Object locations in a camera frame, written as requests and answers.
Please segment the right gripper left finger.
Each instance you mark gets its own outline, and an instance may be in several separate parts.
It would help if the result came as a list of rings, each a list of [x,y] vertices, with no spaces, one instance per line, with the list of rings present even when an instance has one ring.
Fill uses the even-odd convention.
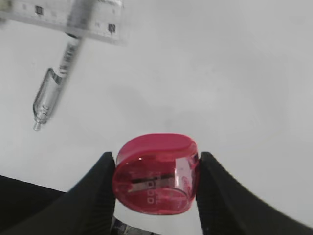
[[[2,235],[108,235],[115,196],[115,163],[105,152],[68,192],[0,178]]]

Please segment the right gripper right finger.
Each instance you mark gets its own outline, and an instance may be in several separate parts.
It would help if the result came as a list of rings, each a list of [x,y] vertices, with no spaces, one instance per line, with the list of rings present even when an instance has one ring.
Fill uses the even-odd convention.
[[[241,185],[209,152],[200,158],[196,195],[204,235],[311,235],[312,228],[290,218]]]

